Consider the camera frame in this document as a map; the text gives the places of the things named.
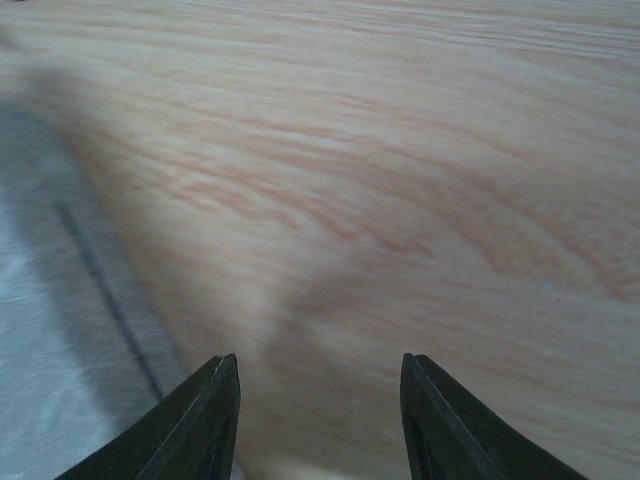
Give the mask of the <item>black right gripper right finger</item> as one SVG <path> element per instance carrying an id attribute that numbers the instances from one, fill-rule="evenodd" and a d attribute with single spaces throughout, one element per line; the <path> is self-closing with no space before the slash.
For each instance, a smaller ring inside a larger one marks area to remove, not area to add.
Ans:
<path id="1" fill-rule="evenodd" d="M 413 479 L 583 480 L 426 355 L 403 356 L 400 404 Z"/>

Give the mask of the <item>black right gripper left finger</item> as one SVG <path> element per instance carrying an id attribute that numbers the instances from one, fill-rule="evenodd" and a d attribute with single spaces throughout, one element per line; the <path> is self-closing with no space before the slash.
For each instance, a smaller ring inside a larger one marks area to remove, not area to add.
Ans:
<path id="1" fill-rule="evenodd" d="M 58 479 L 229 479 L 240 401 L 236 356 L 215 356 Z"/>

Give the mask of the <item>light blue cleaning cloth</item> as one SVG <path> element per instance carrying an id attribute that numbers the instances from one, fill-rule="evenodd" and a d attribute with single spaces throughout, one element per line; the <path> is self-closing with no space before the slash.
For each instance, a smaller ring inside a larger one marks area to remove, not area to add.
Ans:
<path id="1" fill-rule="evenodd" d="M 3 102 L 2 477 L 57 477 L 186 376 L 62 136 Z"/>

